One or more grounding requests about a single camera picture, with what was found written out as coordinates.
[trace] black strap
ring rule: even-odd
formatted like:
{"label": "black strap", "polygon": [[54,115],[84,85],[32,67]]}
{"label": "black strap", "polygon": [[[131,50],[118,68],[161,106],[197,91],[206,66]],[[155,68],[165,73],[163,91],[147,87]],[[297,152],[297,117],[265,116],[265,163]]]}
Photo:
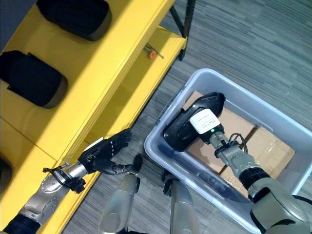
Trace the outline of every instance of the black strap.
{"label": "black strap", "polygon": [[40,224],[36,221],[18,214],[3,229],[8,234],[35,234],[40,228]]}
{"label": "black strap", "polygon": [[[55,174],[55,171],[58,172],[64,179],[65,182],[63,183],[60,181],[60,179]],[[50,169],[50,168],[43,168],[43,172],[49,172],[58,183],[60,183],[62,186],[65,186],[67,188],[70,188],[72,191],[74,191],[77,194],[80,194],[84,190],[85,181],[84,179],[80,178],[70,178],[63,170],[61,166],[58,166],[56,168]]]}

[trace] white label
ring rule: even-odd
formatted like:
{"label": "white label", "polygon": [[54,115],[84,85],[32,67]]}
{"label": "white label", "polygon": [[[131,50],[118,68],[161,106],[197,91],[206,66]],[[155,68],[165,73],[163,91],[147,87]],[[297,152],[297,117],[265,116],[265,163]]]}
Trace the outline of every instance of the white label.
{"label": "white label", "polygon": [[190,118],[190,123],[199,134],[203,134],[220,124],[210,109],[204,109]]}
{"label": "white label", "polygon": [[103,137],[101,137],[100,139],[97,139],[95,142],[93,142],[91,145],[89,145],[87,148],[84,149],[84,152],[88,149],[90,149],[92,146],[98,144],[100,141],[104,140]]}

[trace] black cable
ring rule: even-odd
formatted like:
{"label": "black cable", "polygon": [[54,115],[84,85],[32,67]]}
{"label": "black cable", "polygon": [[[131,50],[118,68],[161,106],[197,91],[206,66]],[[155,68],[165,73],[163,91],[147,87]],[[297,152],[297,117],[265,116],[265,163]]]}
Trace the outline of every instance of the black cable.
{"label": "black cable", "polygon": [[245,138],[242,136],[242,134],[240,133],[233,133],[231,136],[230,136],[230,139],[229,139],[229,143],[228,143],[228,146],[229,148],[232,147],[234,145],[234,143],[236,142],[237,138],[240,138],[240,140],[242,141],[242,143],[240,144],[240,146],[243,148],[244,152],[246,154],[248,154],[248,148],[247,148],[247,144],[246,144],[246,140]]}
{"label": "black cable", "polygon": [[308,198],[305,198],[305,197],[302,197],[302,196],[298,196],[298,195],[292,195],[295,199],[298,199],[298,200],[301,200],[301,201],[304,201],[304,202],[307,202],[309,203],[310,205],[312,205],[312,201]]}
{"label": "black cable", "polygon": [[44,173],[49,172],[49,173],[57,180],[57,182],[60,183],[60,185],[66,187],[66,185],[65,185],[62,181],[60,181],[60,179],[57,177],[57,175],[54,174],[54,171],[56,171],[58,168],[59,168],[59,167],[50,169],[50,168],[44,167],[42,171],[43,171]]}

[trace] cardboard box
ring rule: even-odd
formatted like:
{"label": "cardboard box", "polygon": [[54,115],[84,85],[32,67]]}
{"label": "cardboard box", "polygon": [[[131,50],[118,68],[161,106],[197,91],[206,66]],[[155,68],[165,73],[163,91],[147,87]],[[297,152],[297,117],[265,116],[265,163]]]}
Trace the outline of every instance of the cardboard box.
{"label": "cardboard box", "polygon": [[[201,93],[194,91],[190,98],[185,102],[183,109],[186,110],[189,108],[189,106],[201,96],[203,96]],[[232,133],[241,133],[243,137],[246,137],[254,128],[254,125],[226,108],[223,108],[219,120],[224,127],[225,135],[227,137],[230,137]],[[205,144],[201,139],[196,140],[187,151],[217,173],[220,173],[225,166],[221,159],[215,157],[214,147]]]}
{"label": "cardboard box", "polygon": [[229,185],[231,185],[233,188],[235,188],[237,191],[239,191],[244,197],[248,198],[247,190],[244,188],[242,183],[237,179],[231,168],[227,167],[222,173],[221,178],[224,179]]}
{"label": "cardboard box", "polygon": [[[294,156],[294,150],[291,147],[263,127],[258,128],[251,136],[247,141],[247,147],[249,154],[254,157],[256,163],[274,179],[278,177]],[[221,173],[221,178],[247,197],[246,189],[233,175],[230,168]]]}

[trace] black bag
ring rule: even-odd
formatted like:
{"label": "black bag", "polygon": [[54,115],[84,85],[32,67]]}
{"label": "black bag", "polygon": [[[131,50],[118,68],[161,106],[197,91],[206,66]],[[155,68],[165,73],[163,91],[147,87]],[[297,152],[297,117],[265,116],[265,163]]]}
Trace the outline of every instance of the black bag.
{"label": "black bag", "polygon": [[38,0],[37,6],[47,20],[91,41],[106,33],[112,18],[104,0]]}
{"label": "black bag", "polygon": [[56,106],[67,89],[67,80],[59,71],[17,50],[0,56],[0,78],[9,83],[9,90],[45,108]]}

